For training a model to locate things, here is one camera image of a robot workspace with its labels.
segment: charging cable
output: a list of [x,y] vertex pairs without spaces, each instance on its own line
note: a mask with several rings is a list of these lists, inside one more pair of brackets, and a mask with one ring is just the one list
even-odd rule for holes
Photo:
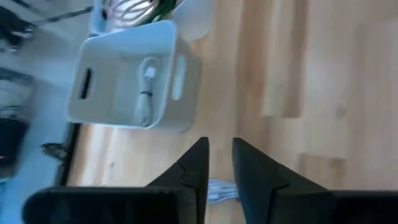
[[137,82],[139,86],[139,96],[134,119],[135,122],[142,127],[148,127],[152,124],[152,94],[155,78],[159,69],[159,59],[155,57],[146,57],[138,65]]
[[239,198],[238,189],[235,184],[222,180],[209,180],[208,201],[210,205],[234,198]]

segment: wire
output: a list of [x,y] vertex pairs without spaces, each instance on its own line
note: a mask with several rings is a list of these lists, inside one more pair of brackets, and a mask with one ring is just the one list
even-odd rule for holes
[[122,0],[112,6],[106,0],[103,9],[115,19],[115,28],[127,29],[165,19],[175,8],[177,0]]
[[238,189],[235,184],[222,180],[209,180],[208,201],[210,205],[234,198],[239,198]]
[[146,57],[138,65],[139,96],[134,120],[142,127],[148,127],[152,124],[152,92],[159,68],[159,59],[155,57]]

